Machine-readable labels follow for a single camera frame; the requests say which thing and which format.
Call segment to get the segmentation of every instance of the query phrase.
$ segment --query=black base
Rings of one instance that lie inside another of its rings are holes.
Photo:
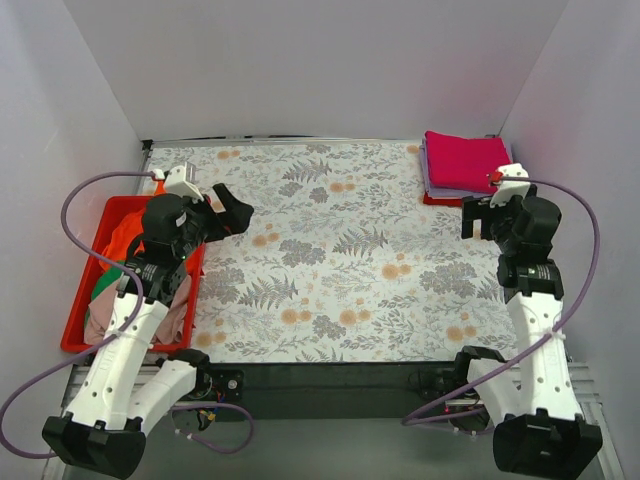
[[[452,372],[452,362],[247,363],[211,365],[207,370],[218,392],[258,420],[400,419],[451,391],[447,378]],[[228,379],[237,382],[236,388],[228,388]],[[217,395],[207,400],[215,401]],[[216,417],[236,419],[241,416],[223,409]]]
[[[493,458],[503,472],[575,480],[602,448],[602,432],[582,418],[536,415],[505,419],[493,434]]]
[[[126,479],[142,460],[147,441],[137,424],[133,420],[125,427],[130,430],[105,431],[75,423],[71,416],[49,417],[42,438],[67,465]]]

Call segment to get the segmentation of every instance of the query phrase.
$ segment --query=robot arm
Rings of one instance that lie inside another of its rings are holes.
[[[521,387],[509,371],[476,387],[496,426],[494,459],[500,470],[552,479],[575,479],[602,446],[600,428],[585,423],[573,392],[564,335],[552,328],[560,319],[564,290],[560,271],[548,258],[561,220],[559,208],[536,196],[528,182],[501,181],[528,177],[519,164],[501,167],[491,176],[498,184],[492,197],[465,199],[462,238],[473,235],[481,220],[481,237],[501,250],[498,282],[523,352],[545,334],[552,338],[520,362]],[[458,376],[467,381],[490,373],[499,352],[465,347],[456,357]]]
[[[132,396],[132,389],[151,339],[166,316],[186,276],[184,261],[201,244],[243,233],[253,208],[236,200],[222,185],[214,191],[225,207],[216,214],[192,182],[189,164],[171,169],[164,195],[149,200],[143,233],[129,247],[126,266],[142,280],[144,302],[134,321],[119,329],[133,310],[138,292],[123,275],[105,338],[86,381],[62,417],[49,417],[42,435],[67,464],[127,478],[138,466],[146,435],[182,397],[210,387],[199,368],[208,364],[202,352],[184,350],[164,362],[154,378]],[[162,172],[156,177],[164,178]],[[143,252],[138,247],[144,246]]]

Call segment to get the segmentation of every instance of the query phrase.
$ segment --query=floral tablecloth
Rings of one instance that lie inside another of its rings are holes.
[[[156,147],[149,169],[185,160],[203,192],[223,182],[256,209],[207,247],[192,345],[212,361],[514,355],[498,250],[459,239],[459,209],[421,203],[417,142]]]

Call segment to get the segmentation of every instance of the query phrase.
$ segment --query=white wall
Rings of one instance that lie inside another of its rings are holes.
[[[566,0],[65,0],[140,138],[503,125]]]
[[[640,3],[570,0],[503,134],[532,176],[575,188],[599,216],[602,256],[569,348],[589,361],[628,478],[640,474],[639,129]],[[573,299],[592,236],[579,206],[553,198],[565,225],[553,256]]]
[[[0,401],[65,357],[59,342],[85,256],[63,235],[59,209],[82,179],[135,169],[140,144],[62,0],[0,0]],[[90,242],[107,196],[96,186],[72,207]],[[68,371],[29,390],[9,410],[18,446],[47,451],[40,434],[60,413]],[[43,461],[0,447],[0,478],[39,479]]]

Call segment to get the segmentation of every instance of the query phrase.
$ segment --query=red basket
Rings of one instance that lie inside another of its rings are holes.
[[[111,233],[120,224],[125,215],[143,209],[150,198],[151,197],[149,196],[138,195],[111,197],[107,200],[102,218],[100,219],[100,224],[98,225],[96,237],[93,240],[93,250],[101,252],[111,241]],[[197,271],[202,269],[204,248],[204,245],[202,245],[193,253],[197,260]],[[85,314],[87,313],[87,309],[89,308],[89,303],[91,301],[91,292],[103,273],[104,271],[100,267],[98,259],[92,256],[89,257],[87,264],[84,267],[84,273],[80,280],[80,286],[78,287],[78,293],[76,294],[76,298],[73,302],[71,313],[69,314],[69,321],[67,322],[64,334],[62,335],[62,341],[60,342],[60,348],[65,352],[78,353],[90,347],[90,345],[84,343]],[[187,314],[184,318],[184,326],[182,329],[182,341],[169,345],[156,344],[151,349],[152,352],[173,353],[176,350],[189,348],[199,287],[200,275],[194,275],[191,279]]]

